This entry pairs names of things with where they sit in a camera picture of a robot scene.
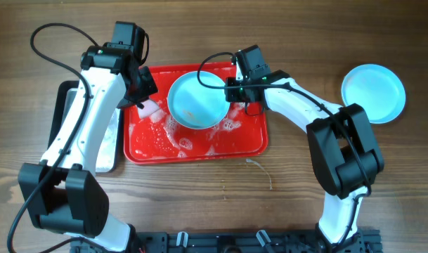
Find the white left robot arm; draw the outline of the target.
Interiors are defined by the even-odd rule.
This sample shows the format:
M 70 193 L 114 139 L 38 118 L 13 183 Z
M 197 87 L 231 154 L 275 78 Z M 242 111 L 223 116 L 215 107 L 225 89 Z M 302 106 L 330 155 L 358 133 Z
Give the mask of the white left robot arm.
M 56 138 L 39 163 L 25 163 L 18 183 L 25 202 L 8 233 L 8 251 L 24 213 L 34 227 L 69 235 L 107 252 L 127 252 L 134 229 L 109 213 L 109 199 L 96 180 L 96 160 L 113 112 L 149 107 L 157 93 L 142 47 L 90 46 L 81 60 L 79 90 Z

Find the pink sponge green scourer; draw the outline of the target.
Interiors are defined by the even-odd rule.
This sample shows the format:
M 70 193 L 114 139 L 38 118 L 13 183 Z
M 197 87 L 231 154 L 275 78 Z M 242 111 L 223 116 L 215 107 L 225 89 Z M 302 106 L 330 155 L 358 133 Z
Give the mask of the pink sponge green scourer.
M 149 117 L 160 109 L 159 105 L 151 99 L 145 100 L 142 102 L 142 105 L 142 108 L 138 108 L 138 116 L 140 119 Z

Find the light blue plate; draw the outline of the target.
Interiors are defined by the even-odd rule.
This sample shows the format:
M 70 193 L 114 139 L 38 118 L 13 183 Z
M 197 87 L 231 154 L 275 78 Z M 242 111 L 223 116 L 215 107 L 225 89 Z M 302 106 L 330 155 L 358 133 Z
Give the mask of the light blue plate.
M 208 129 L 217 125 L 228 113 L 230 103 L 226 101 L 224 81 L 210 72 L 200 72 L 201 81 L 211 89 L 201 85 L 197 71 L 180 76 L 172 85 L 167 96 L 167 105 L 172 117 L 190 129 Z
M 376 64 L 359 65 L 345 75 L 341 96 L 345 105 L 364 110 L 373 104 L 406 103 L 402 81 L 390 69 Z

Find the pale green plate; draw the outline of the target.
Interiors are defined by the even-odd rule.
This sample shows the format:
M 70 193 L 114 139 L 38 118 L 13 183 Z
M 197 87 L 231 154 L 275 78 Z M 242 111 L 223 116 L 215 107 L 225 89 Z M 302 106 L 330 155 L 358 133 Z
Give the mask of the pale green plate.
M 405 106 L 405 103 L 373 104 L 365 111 L 372 124 L 386 124 L 400 116 Z

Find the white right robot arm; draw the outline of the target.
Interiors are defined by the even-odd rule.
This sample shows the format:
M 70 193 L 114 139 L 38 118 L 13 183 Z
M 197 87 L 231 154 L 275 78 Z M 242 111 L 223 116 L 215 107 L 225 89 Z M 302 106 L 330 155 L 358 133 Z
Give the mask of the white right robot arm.
M 278 70 L 226 79 L 228 102 L 258 102 L 288 118 L 308 139 L 314 175 L 325 191 L 316 233 L 326 249 L 340 250 L 357 234 L 361 203 L 384 160 L 365 110 L 327 102 Z

